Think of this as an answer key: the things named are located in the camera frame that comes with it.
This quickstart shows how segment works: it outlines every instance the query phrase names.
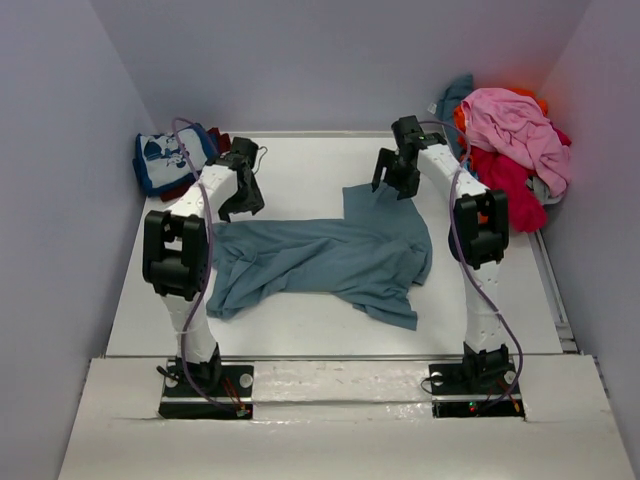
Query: clothing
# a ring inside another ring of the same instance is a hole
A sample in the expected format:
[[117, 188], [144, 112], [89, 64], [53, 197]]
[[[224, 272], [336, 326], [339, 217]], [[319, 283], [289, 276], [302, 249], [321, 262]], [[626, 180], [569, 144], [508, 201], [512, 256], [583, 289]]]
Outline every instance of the clothing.
[[[467, 74], [456, 78], [451, 85], [442, 94], [442, 97], [438, 100], [436, 108], [436, 117], [438, 120], [454, 123], [453, 112], [460, 105], [460, 102], [465, 99], [467, 95], [473, 92], [473, 75]], [[452, 128], [444, 129], [449, 141], [451, 151], [456, 158], [462, 156], [462, 147], [460, 146], [458, 139], [458, 132]]]
[[331, 292], [391, 325], [416, 329], [407, 293], [431, 268], [427, 226], [410, 199], [371, 185], [343, 189], [344, 220], [215, 225], [207, 312], [231, 318], [275, 292]]
[[[215, 153], [201, 128], [187, 127], [179, 132], [180, 140], [198, 171]], [[136, 137], [133, 168], [138, 183], [150, 197], [172, 190], [188, 179], [193, 181], [193, 175], [173, 135], [139, 134]]]
[[535, 232], [547, 223], [547, 214], [526, 186], [529, 172], [509, 157], [471, 147], [473, 167], [490, 189], [501, 189], [509, 202], [509, 223], [519, 232]]
[[536, 174], [555, 197], [570, 181], [569, 148], [534, 99], [503, 88], [481, 88], [462, 101], [471, 145], [497, 151]]
[[539, 177], [529, 177], [526, 185], [533, 192], [540, 205], [555, 205], [564, 197], [564, 195], [552, 197], [549, 187]]

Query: pile of clothes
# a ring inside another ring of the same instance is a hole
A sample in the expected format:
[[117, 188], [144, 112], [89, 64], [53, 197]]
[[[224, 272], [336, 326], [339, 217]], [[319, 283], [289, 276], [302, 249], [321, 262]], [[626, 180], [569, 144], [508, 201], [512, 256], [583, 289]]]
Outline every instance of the pile of clothes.
[[[221, 134], [217, 128], [205, 132], [200, 124], [196, 124], [178, 134], [199, 172], [207, 160], [231, 149], [229, 135]], [[173, 134], [138, 134], [133, 170], [144, 193], [148, 197], [159, 196], [164, 202], [181, 197], [194, 182]]]
[[559, 202], [571, 180], [571, 140], [547, 117], [547, 102], [523, 89], [479, 88], [473, 77], [455, 80], [439, 100], [436, 116], [466, 133], [445, 129], [454, 155], [490, 189], [509, 200], [509, 222], [520, 232], [545, 225], [544, 205]]

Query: blue cloth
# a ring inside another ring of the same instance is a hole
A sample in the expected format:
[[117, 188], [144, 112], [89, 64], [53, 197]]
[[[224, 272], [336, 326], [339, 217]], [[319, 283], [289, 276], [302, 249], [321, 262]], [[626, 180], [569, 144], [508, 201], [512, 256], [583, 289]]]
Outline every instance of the blue cloth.
[[[473, 92], [473, 75], [469, 73], [456, 78], [438, 100], [436, 109], [438, 120], [455, 125], [453, 111], [471, 92]], [[452, 128], [445, 128], [445, 132], [453, 155], [459, 159], [462, 156], [462, 147], [458, 143], [458, 132]]]
[[[207, 159], [216, 152], [207, 139], [211, 136], [202, 125], [196, 125], [184, 128], [179, 133], [193, 165], [200, 171]], [[217, 150], [215, 138], [212, 140]], [[137, 135], [133, 169], [138, 183], [150, 197], [172, 190], [187, 180], [193, 181], [193, 175], [173, 135]]]
[[215, 225], [218, 274], [207, 312], [228, 319], [275, 292], [331, 292], [369, 316], [416, 329], [407, 293], [431, 268], [429, 231], [383, 185], [343, 189], [344, 220]]

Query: white tabletop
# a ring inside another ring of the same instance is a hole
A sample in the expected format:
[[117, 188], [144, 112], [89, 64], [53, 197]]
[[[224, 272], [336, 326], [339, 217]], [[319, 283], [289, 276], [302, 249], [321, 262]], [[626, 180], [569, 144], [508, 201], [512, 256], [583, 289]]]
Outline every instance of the white tabletop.
[[633, 480], [592, 359], [525, 361], [526, 422], [433, 419], [386, 361], [257, 362], [253, 421], [167, 421], [157, 359], [94, 360], [60, 480]]
[[[381, 147], [390, 136], [267, 137], [257, 175], [265, 208], [261, 220], [342, 218], [342, 187], [371, 182]], [[466, 329], [464, 288], [447, 244], [446, 202], [424, 176], [413, 199], [429, 227], [433, 268], [424, 286], [409, 293], [417, 331], [373, 320], [330, 294], [280, 293], [231, 320], [209, 318], [225, 357], [422, 356], [462, 353]], [[168, 312], [142, 278], [142, 220], [167, 204], [146, 201], [131, 255], [109, 356], [170, 356], [176, 342]], [[250, 214], [234, 220], [251, 219]], [[553, 315], [529, 237], [513, 234], [499, 277], [498, 304], [526, 353], [560, 353]]]

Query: cable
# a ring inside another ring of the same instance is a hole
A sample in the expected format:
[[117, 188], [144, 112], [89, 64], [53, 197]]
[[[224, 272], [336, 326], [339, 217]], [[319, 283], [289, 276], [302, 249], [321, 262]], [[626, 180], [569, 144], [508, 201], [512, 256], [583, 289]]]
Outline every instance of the cable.
[[[207, 137], [207, 139], [209, 140], [209, 144], [213, 148], [213, 151], [215, 152], [216, 155], [218, 155], [218, 149], [213, 144], [213, 141], [211, 140], [211, 137], [209, 136], [209, 134], [207, 134], [207, 132], [204, 131], [204, 128], [202, 128], [200, 125], [190, 120], [187, 120], [186, 118], [181, 118], [181, 117], [176, 117], [171, 121], [171, 129], [173, 130], [173, 135], [175, 136], [175, 139], [178, 142], [178, 147], [180, 147], [180, 153], [182, 153], [182, 156], [187, 161], [189, 170], [191, 170], [191, 174], [193, 175], [195, 182], [198, 184], [198, 186], [200, 187], [200, 191], [202, 192], [202, 202], [204, 203], [204, 211], [205, 211], [204, 221], [205, 221], [206, 230], [207, 230], [207, 239], [209, 240], [209, 249], [207, 252], [207, 267], [206, 267], [204, 284], [208, 285], [209, 277], [211, 276], [211, 265], [213, 263], [213, 258], [212, 258], [213, 257], [213, 248], [212, 248], [213, 216], [211, 215], [211, 205], [209, 205], [209, 197], [207, 195], [207, 190], [204, 188], [204, 185], [200, 182], [200, 175], [198, 174], [198, 170], [193, 165], [193, 162], [191, 161], [191, 157], [189, 156], [189, 152], [184, 146], [184, 143], [182, 143], [182, 141], [180, 140], [180, 135], [178, 134], [177, 122], [183, 122], [190, 125], [193, 128], [202, 130], [205, 134], [205, 137]], [[191, 322], [195, 317], [196, 310], [198, 310], [198, 307], [200, 306], [200, 304], [202, 303], [202, 300], [204, 299], [204, 293], [205, 293], [205, 289], [203, 288], [202, 291], [200, 292], [200, 295], [198, 295], [198, 298], [193, 304], [193, 307], [191, 308], [189, 315], [187, 315], [187, 320], [184, 322], [184, 327], [182, 327], [182, 332], [180, 335], [180, 353], [181, 353], [181, 360], [182, 360], [182, 370], [184, 371], [184, 376], [187, 378], [187, 382], [189, 382], [189, 385], [191, 386], [191, 388], [193, 388], [193, 390], [198, 395], [200, 395], [202, 398], [204, 398], [207, 402], [209, 402], [211, 405], [213, 405], [216, 408], [235, 412], [235, 409], [229, 408], [229, 406], [216, 402], [213, 398], [211, 398], [207, 394], [207, 392], [205, 392], [204, 390], [202, 390], [202, 388], [200, 388], [200, 386], [195, 382], [195, 380], [191, 376], [191, 372], [189, 372], [189, 366], [186, 360], [186, 352], [187, 352], [186, 333], [189, 332], [189, 326], [191, 325]]]
[[[447, 123], [447, 122], [441, 122], [439, 120], [422, 120], [422, 121], [420, 121], [418, 123], [420, 125], [424, 125], [424, 124], [441, 125], [441, 126], [444, 126], [444, 127], [448, 127], [448, 128], [454, 129], [460, 135], [462, 135], [462, 137], [464, 138], [465, 142], [467, 143], [467, 148], [465, 149], [464, 156], [462, 158], [461, 164], [471, 158], [471, 142], [469, 141], [469, 137], [467, 137], [467, 134], [464, 133], [462, 130], [460, 130], [455, 125], [451, 125], [450, 123]], [[457, 227], [456, 222], [455, 222], [455, 214], [454, 214], [454, 209], [455, 209], [455, 206], [456, 206], [456, 186], [458, 184], [458, 179], [460, 178], [460, 174], [464, 171], [464, 169], [463, 169], [461, 164], [458, 165], [458, 169], [456, 170], [456, 173], [453, 176], [453, 180], [451, 181], [451, 190], [449, 192], [449, 220], [451, 221], [451, 230], [453, 232], [453, 241], [454, 241], [455, 246], [456, 246], [456, 252], [458, 253], [458, 258], [461, 259], [461, 261], [459, 263], [460, 263], [460, 265], [462, 265], [462, 270], [464, 271], [465, 275], [469, 279], [469, 282], [471, 282], [471, 285], [473, 285], [473, 288], [478, 292], [478, 295], [480, 295], [482, 297], [482, 299], [485, 302], [487, 302], [487, 305], [489, 305], [489, 308], [491, 308], [491, 310], [493, 310], [493, 313], [496, 315], [496, 317], [498, 318], [498, 320], [500, 321], [500, 323], [502, 324], [502, 326], [506, 330], [506, 332], [509, 335], [509, 337], [511, 337], [511, 340], [513, 340], [513, 343], [516, 346], [516, 350], [518, 351], [518, 356], [520, 357], [520, 362], [518, 363], [518, 369], [516, 370], [516, 375], [515, 375], [515, 377], [513, 379], [513, 382], [511, 382], [511, 385], [509, 385], [509, 388], [507, 390], [505, 390], [504, 393], [502, 395], [500, 395], [500, 397], [498, 397], [496, 400], [493, 400], [488, 405], [483, 406], [483, 408], [482, 408], [483, 410], [488, 410], [489, 408], [493, 407], [494, 405], [500, 403], [506, 397], [510, 396], [511, 393], [513, 392], [513, 390], [515, 389], [516, 385], [518, 384], [518, 380], [520, 380], [520, 375], [522, 374], [522, 364], [523, 364], [524, 354], [522, 352], [522, 347], [520, 346], [520, 342], [518, 341], [518, 339], [516, 338], [515, 334], [511, 330], [511, 327], [509, 327], [509, 324], [507, 323], [507, 320], [504, 318], [502, 313], [500, 313], [500, 309], [493, 302], [493, 300], [491, 300], [491, 298], [489, 298], [489, 296], [486, 293], [484, 293], [484, 291], [482, 290], [482, 287], [480, 285], [478, 285], [478, 282], [476, 282], [476, 280], [473, 278], [473, 275], [471, 274], [471, 269], [469, 268], [469, 265], [467, 265], [467, 262], [463, 261], [464, 260], [464, 254], [462, 252], [462, 245], [460, 244], [460, 237], [459, 237], [459, 234], [458, 234], [458, 227]]]
[[263, 145], [262, 147], [260, 147], [260, 148], [258, 149], [258, 151], [260, 151], [260, 150], [262, 150], [262, 149], [264, 149], [264, 153], [263, 153], [262, 155], [260, 155], [260, 158], [258, 159], [258, 168], [256, 168], [256, 171], [255, 171], [255, 172], [253, 172], [253, 174], [254, 174], [254, 175], [257, 175], [257, 174], [258, 174], [258, 172], [260, 171], [260, 166], [262, 165], [262, 158], [263, 158], [267, 153], [269, 153], [269, 149], [268, 149], [267, 147], [265, 147], [264, 145]]

